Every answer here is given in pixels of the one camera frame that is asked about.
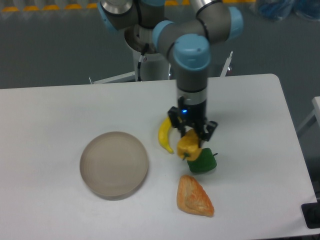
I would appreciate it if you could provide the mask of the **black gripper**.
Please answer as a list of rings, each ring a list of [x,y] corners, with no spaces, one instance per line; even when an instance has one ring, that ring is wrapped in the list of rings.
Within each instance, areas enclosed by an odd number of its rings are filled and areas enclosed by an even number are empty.
[[[206,120],[207,101],[199,104],[187,104],[184,96],[178,98],[178,108],[172,106],[167,112],[171,126],[177,129],[181,137],[186,134],[186,127],[193,127],[197,137],[198,146],[201,148],[203,142],[209,142],[218,123]]]

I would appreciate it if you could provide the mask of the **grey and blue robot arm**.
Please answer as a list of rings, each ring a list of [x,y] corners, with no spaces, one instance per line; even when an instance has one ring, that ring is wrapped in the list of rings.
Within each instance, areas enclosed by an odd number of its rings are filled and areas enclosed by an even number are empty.
[[[242,13],[221,0],[193,0],[195,19],[181,24],[165,19],[163,0],[100,0],[98,11],[111,30],[133,29],[152,32],[140,37],[141,53],[159,53],[176,74],[177,106],[168,111],[171,125],[180,134],[191,127],[197,143],[208,142],[216,127],[206,117],[210,47],[238,37],[244,28]]]

